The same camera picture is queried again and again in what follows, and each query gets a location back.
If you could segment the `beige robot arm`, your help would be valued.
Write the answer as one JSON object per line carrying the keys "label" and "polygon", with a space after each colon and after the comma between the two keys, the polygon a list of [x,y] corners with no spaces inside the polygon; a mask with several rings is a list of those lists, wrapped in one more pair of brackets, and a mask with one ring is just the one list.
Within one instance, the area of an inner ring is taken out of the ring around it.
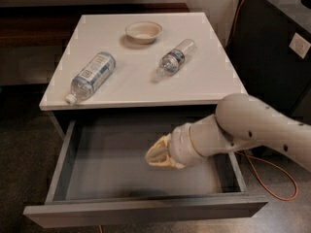
{"label": "beige robot arm", "polygon": [[311,171],[311,126],[243,93],[223,98],[213,114],[176,127],[158,139],[145,158],[151,166],[183,169],[212,155],[261,146]]}

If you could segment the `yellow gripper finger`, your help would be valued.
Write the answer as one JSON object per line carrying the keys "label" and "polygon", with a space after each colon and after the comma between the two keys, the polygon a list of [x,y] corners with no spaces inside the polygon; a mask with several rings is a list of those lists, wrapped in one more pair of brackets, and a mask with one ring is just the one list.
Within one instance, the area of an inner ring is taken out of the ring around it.
{"label": "yellow gripper finger", "polygon": [[169,152],[169,141],[171,139],[171,134],[164,135],[159,138],[154,145],[147,151],[147,158],[158,158],[163,157]]}
{"label": "yellow gripper finger", "polygon": [[175,161],[169,154],[157,156],[146,155],[146,161],[150,166],[169,169],[183,169],[184,165]]}

